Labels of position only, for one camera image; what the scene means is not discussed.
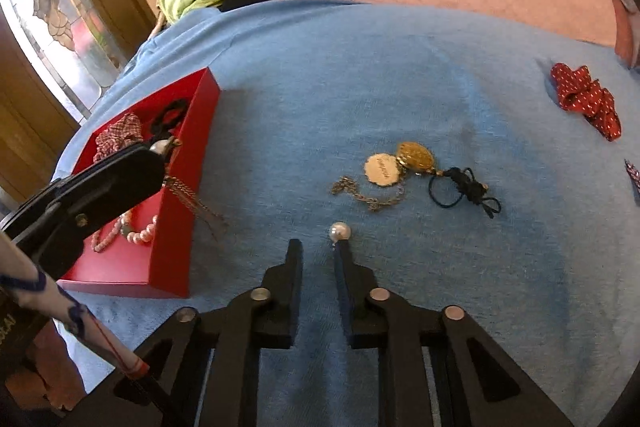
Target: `open jewelry box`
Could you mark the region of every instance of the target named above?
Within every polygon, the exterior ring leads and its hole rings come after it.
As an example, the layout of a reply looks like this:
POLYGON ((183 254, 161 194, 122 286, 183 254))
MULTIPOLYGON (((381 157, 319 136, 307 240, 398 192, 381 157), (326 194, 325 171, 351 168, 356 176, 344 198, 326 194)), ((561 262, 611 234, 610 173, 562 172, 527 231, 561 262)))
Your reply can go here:
MULTIPOLYGON (((82 150, 73 174, 93 164, 97 150, 95 138, 125 114, 134 113, 140 118, 143 139, 147 140, 151 138, 151 121, 169 103, 185 98, 190 104, 187 114, 174 130, 174 136, 182 145, 172 155, 168 174, 197 192, 210 123, 219 97, 220 88, 208 69, 195 71, 163 87, 98 128, 82 150)), ((155 234, 146 245, 130 243, 118 234, 107 248, 96 253, 88 237, 78 261, 58 281, 60 286, 66 290, 122 297, 188 296, 194 215, 166 187, 135 208, 132 226, 136 230, 144 229, 156 215, 155 234)), ((112 227, 113 222, 107 224, 102 237, 112 227)))

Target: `pearl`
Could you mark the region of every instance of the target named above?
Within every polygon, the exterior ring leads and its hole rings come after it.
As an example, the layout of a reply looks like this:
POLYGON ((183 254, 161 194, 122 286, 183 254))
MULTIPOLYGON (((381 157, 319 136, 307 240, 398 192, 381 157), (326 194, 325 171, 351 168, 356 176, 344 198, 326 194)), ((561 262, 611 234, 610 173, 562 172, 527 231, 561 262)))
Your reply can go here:
POLYGON ((169 140, 158 140, 151 146, 151 150, 156 154, 164 154, 168 145, 169 140))
POLYGON ((331 225, 329 237, 334 243, 337 243, 341 239, 348 239, 351 237, 351 227, 346 223, 338 221, 331 225))

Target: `round medallion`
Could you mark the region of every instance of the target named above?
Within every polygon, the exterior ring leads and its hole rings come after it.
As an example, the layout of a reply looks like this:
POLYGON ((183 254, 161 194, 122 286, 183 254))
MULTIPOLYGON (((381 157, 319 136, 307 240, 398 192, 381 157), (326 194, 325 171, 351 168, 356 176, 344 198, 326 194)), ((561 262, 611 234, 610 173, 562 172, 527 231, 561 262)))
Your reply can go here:
POLYGON ((388 187, 398 183, 400 179, 398 160, 390 154, 382 153, 369 156, 364 164, 364 173, 371 183, 380 187, 388 187))
POLYGON ((416 142, 402 142, 396 151, 396 158, 400 165, 418 174, 431 174, 436 168, 431 151, 416 142))

